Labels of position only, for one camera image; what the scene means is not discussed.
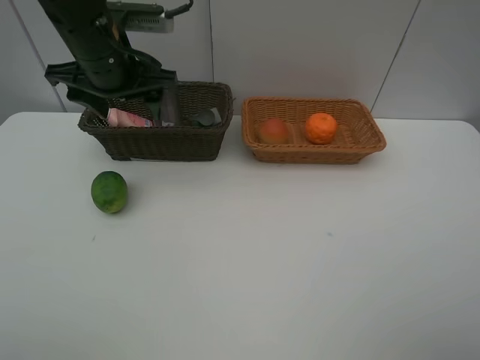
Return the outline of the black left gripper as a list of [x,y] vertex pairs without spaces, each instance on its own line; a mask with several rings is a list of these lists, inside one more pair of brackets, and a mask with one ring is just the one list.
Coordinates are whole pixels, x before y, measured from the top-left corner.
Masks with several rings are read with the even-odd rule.
[[108,126],[108,102],[141,98],[153,120],[161,120],[163,90],[176,85],[176,72],[134,49],[121,22],[87,22],[55,28],[74,60],[49,64],[45,78],[67,86],[67,98],[85,107],[85,126]]

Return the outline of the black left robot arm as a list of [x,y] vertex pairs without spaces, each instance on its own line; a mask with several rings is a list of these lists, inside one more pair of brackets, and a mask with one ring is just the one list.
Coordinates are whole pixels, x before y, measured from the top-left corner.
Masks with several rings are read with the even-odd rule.
[[177,123],[176,72],[134,49],[125,31],[131,14],[161,15],[162,7],[108,1],[41,1],[40,6],[73,56],[48,64],[44,74],[52,86],[66,86],[69,101],[102,119],[125,101],[139,101],[156,126]]

